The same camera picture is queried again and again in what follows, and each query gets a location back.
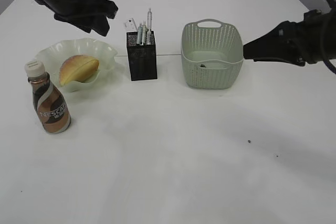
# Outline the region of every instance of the plastic basket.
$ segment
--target plastic basket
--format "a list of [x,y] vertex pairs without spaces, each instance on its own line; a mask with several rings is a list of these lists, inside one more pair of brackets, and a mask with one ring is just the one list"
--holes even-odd
[[[220,27],[200,27],[216,22]],[[189,23],[182,35],[182,66],[187,84],[201,89],[227,89],[243,64],[243,43],[237,28],[214,19]]]

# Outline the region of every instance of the wavy-edged bowl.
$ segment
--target wavy-edged bowl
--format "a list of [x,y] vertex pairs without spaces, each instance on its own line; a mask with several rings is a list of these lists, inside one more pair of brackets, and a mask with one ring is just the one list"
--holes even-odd
[[[59,84],[59,70],[63,62],[74,55],[93,56],[99,60],[97,72],[85,82],[71,81],[61,87]],[[91,39],[63,40],[56,43],[36,55],[36,59],[43,62],[53,84],[62,91],[74,92],[91,88],[95,82],[104,78],[113,70],[116,63],[114,57],[117,51],[109,44]]]

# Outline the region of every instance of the white table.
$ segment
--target white table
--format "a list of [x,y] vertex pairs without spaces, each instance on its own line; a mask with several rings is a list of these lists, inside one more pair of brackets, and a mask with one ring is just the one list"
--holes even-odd
[[[306,11],[298,0],[115,1],[108,37],[89,36],[120,55],[122,21],[149,6],[161,55],[180,53],[188,22],[217,18],[248,42]],[[185,84],[180,56],[159,56],[159,79],[144,82],[117,57],[105,86],[65,94],[72,126],[48,135],[23,65],[86,36],[31,0],[0,16],[0,223],[334,223],[336,79],[323,64],[246,61],[231,89],[211,91]]]

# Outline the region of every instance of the pen holder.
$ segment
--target pen holder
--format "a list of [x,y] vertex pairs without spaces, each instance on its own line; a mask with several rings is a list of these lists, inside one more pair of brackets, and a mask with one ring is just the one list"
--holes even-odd
[[156,69],[156,45],[154,32],[152,31],[151,44],[137,45],[137,32],[127,33],[127,53],[130,65],[131,80],[157,79]]

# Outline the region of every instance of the nescafe logo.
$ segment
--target nescafe logo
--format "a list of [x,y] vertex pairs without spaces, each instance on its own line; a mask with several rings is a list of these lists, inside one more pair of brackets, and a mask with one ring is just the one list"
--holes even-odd
[[46,118],[59,118],[61,117],[64,113],[65,110],[67,108],[67,105],[63,102],[62,105],[60,107],[58,107],[57,109],[53,110],[53,111],[49,111],[49,112],[40,112],[40,116],[46,117]]

